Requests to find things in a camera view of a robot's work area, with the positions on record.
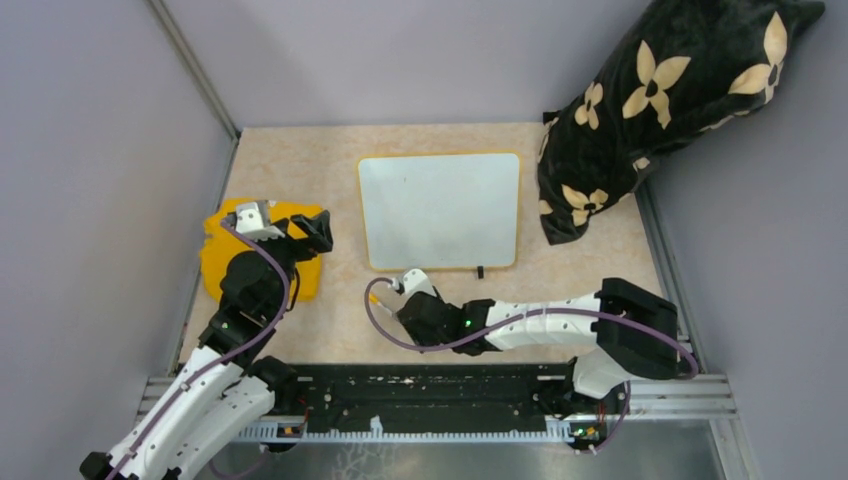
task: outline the black pillow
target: black pillow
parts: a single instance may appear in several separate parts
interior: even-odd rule
[[[537,181],[550,244],[636,189],[670,152],[769,103],[822,2],[655,0],[585,93],[548,113]]]

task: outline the beige table surface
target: beige table surface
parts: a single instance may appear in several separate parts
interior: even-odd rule
[[[287,363],[494,363],[563,361],[583,351],[525,347],[479,357],[452,352],[421,355],[382,338],[362,307],[366,283],[385,276],[371,270],[365,248],[356,164],[368,155],[505,150],[521,156],[516,263],[487,270],[483,280],[476,280],[471,271],[432,272],[434,284],[448,302],[567,299],[600,289],[603,278],[610,276],[660,292],[633,196],[593,217],[582,239],[555,247],[545,241],[535,182],[544,131],[541,123],[246,129],[225,197],[321,205],[331,213],[335,241],[333,252],[323,257],[318,295],[311,302],[298,302],[262,355]],[[182,360],[197,346],[197,336],[216,308],[216,302],[198,288]],[[408,341],[400,325],[388,317],[379,318],[390,332]]]

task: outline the purple cable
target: purple cable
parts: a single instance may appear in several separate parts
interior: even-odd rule
[[[218,467],[216,467],[214,463],[212,463],[212,460],[209,460],[209,470],[212,471],[212,475],[215,475],[216,477],[221,478],[223,480],[239,480],[240,478],[245,478],[248,475],[259,470],[259,467],[265,465],[265,462],[268,461],[269,456],[270,455],[268,454],[268,450],[265,450],[264,452],[262,452],[261,455],[259,455],[259,458],[256,460],[256,463],[254,463],[253,465],[248,467],[247,470],[241,473],[223,473],[218,470]]]
[[[695,375],[698,374],[698,370],[699,370],[698,362],[697,362],[697,360],[695,360],[695,357],[691,353],[689,353],[688,350],[683,348],[683,345],[681,345],[679,342],[677,342],[673,338],[669,337],[668,335],[666,335],[662,332],[659,332],[659,331],[657,331],[657,330],[655,330],[651,327],[646,327],[645,325],[634,322],[633,320],[630,320],[629,318],[619,317],[619,316],[613,315],[611,313],[595,312],[595,311],[592,311],[592,310],[583,310],[583,309],[579,309],[579,308],[556,307],[556,308],[539,308],[539,309],[536,309],[536,310],[529,310],[526,313],[514,315],[512,317],[507,318],[506,320],[502,320],[502,321],[500,321],[500,322],[498,322],[494,325],[491,325],[489,327],[478,330],[477,332],[474,332],[471,335],[468,335],[466,337],[462,337],[459,340],[456,340],[456,341],[453,341],[453,342],[450,342],[450,343],[445,343],[445,344],[442,344],[442,345],[425,347],[425,346],[415,345],[413,343],[406,343],[403,340],[397,339],[394,335],[392,335],[391,333],[386,331],[386,329],[384,329],[383,326],[380,325],[379,322],[377,322],[377,318],[374,317],[374,312],[371,310],[371,298],[370,297],[371,297],[371,290],[374,288],[374,285],[376,285],[378,283],[388,283],[388,284],[391,285],[392,281],[389,280],[388,278],[385,278],[385,277],[378,277],[378,278],[375,278],[374,280],[371,280],[368,283],[368,286],[365,287],[365,296],[364,296],[365,313],[368,314],[368,319],[371,321],[371,324],[374,325],[374,328],[376,328],[377,331],[380,332],[380,335],[382,335],[383,337],[385,337],[387,340],[394,343],[395,345],[397,345],[401,348],[405,348],[407,350],[414,350],[416,352],[421,352],[421,353],[424,353],[424,352],[439,352],[439,351],[442,351],[442,350],[450,350],[450,349],[453,349],[455,347],[465,345],[466,343],[473,342],[474,340],[477,340],[478,338],[484,337],[484,336],[488,335],[489,333],[491,333],[491,332],[493,332],[493,331],[495,331],[495,330],[497,330],[497,329],[499,329],[499,328],[501,328],[505,325],[509,325],[510,323],[517,322],[517,321],[522,320],[524,318],[535,317],[537,315],[544,315],[544,314],[547,314],[547,313],[555,313],[555,314],[562,314],[562,315],[583,315],[583,316],[586,316],[586,317],[595,317],[595,318],[598,318],[598,319],[616,322],[618,324],[624,325],[626,327],[629,327],[629,328],[638,330],[642,333],[645,333],[647,335],[650,335],[651,337],[654,337],[657,340],[665,343],[666,345],[674,348],[675,350],[677,350],[678,353],[680,353],[680,355],[683,358],[686,359],[686,362],[689,364],[689,372],[686,375],[682,376],[680,378],[681,380],[688,380],[688,379],[694,378]],[[607,435],[607,438],[604,439],[603,442],[601,442],[598,446],[594,447],[594,449],[581,450],[580,453],[593,453],[593,454],[597,455],[604,448],[606,448],[606,446],[609,444],[609,441],[612,440],[613,437],[615,437],[616,433],[618,432],[619,427],[621,426],[622,420],[624,420],[624,417],[629,412],[630,412],[630,382],[624,382],[624,407],[622,408],[621,414],[618,416],[618,420],[616,420],[615,425],[613,425],[612,430],[610,430],[609,435]]]
[[[277,272],[277,274],[280,276],[280,279],[283,281],[283,301],[282,301],[282,304],[280,305],[280,309],[277,311],[277,314],[274,315],[274,319],[271,320],[271,323],[269,323],[268,326],[265,327],[264,330],[259,332],[259,334],[257,334],[255,337],[250,339],[250,341],[248,341],[244,345],[242,345],[242,346],[238,347],[237,349],[227,353],[226,355],[223,355],[219,358],[216,358],[215,360],[213,360],[213,361],[207,363],[206,365],[200,367],[199,369],[197,369],[197,371],[195,371],[194,374],[189,376],[188,379],[186,379],[186,381],[185,381],[186,385],[188,385],[189,387],[191,387],[191,385],[194,383],[195,380],[200,378],[203,374],[205,374],[209,370],[215,368],[217,365],[221,365],[222,363],[225,363],[225,362],[232,360],[237,355],[240,355],[241,353],[253,348],[254,345],[256,345],[257,343],[262,341],[263,338],[267,337],[268,334],[270,334],[274,330],[274,328],[277,326],[277,324],[280,322],[280,320],[282,320],[283,315],[286,313],[286,307],[288,306],[289,289],[291,287],[291,284],[289,282],[289,277],[286,276],[286,272],[283,270],[283,267],[281,267],[280,264],[277,263],[276,260],[274,260],[274,257],[272,257],[262,247],[260,247],[259,245],[257,245],[255,242],[253,242],[249,238],[245,237],[244,235],[236,232],[235,229],[233,229],[233,227],[231,227],[230,225],[228,225],[226,223],[226,221],[222,220],[221,226],[224,227],[224,230],[228,231],[230,234],[232,234],[234,237],[236,237],[239,241],[241,241],[242,243],[244,243],[248,247],[255,250],[256,253],[261,255],[262,258],[264,258],[265,261],[268,262],[268,264],[271,266],[271,268],[273,268]],[[136,450],[138,449],[138,447],[142,443],[144,443],[144,439],[147,438],[148,435],[150,435],[150,432],[153,430],[153,427],[155,427],[156,424],[159,423],[159,421],[162,419],[162,417],[165,416],[165,413],[167,413],[168,409],[171,408],[171,406],[174,404],[174,402],[176,402],[177,399],[180,398],[180,395],[182,395],[182,393],[183,393],[183,389],[181,389],[181,388],[177,389],[173,394],[171,394],[170,397],[168,397],[167,400],[165,400],[165,403],[162,404],[162,408],[160,408],[159,410],[156,411],[156,413],[150,419],[150,422],[141,430],[141,432],[139,432],[138,438],[136,438],[135,441],[130,445],[130,448],[129,448],[130,453],[125,454],[121,458],[121,460],[118,461],[118,463],[115,465],[115,468],[112,470],[111,473],[109,473],[109,475],[106,476],[106,478],[104,480],[114,480],[114,478],[118,475],[118,473],[121,471],[121,469],[124,468],[124,465],[126,465],[127,462],[130,461],[131,455],[136,453]]]

